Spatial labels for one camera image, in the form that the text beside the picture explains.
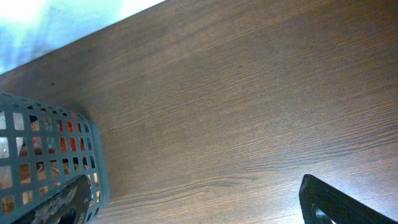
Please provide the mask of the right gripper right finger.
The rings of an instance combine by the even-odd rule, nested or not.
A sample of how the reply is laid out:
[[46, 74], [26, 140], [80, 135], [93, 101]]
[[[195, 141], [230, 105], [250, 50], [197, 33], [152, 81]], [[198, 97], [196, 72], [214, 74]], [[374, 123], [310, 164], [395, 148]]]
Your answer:
[[303, 176], [298, 195], [305, 224], [397, 224], [310, 174]]

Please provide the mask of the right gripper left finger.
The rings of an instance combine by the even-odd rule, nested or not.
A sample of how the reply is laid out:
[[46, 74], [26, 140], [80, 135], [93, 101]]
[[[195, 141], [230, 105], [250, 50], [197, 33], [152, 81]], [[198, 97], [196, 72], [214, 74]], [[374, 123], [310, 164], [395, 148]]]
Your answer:
[[86, 223], [91, 190], [85, 175], [78, 175], [45, 198], [34, 208], [11, 219], [11, 223]]

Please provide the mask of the grey plastic basket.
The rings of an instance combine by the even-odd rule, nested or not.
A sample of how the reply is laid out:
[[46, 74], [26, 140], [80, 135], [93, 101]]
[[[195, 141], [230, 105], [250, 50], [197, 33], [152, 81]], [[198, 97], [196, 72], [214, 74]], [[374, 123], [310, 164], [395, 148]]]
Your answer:
[[76, 176], [90, 193], [92, 222], [110, 189], [99, 127], [80, 113], [1, 93], [1, 223], [12, 223]]

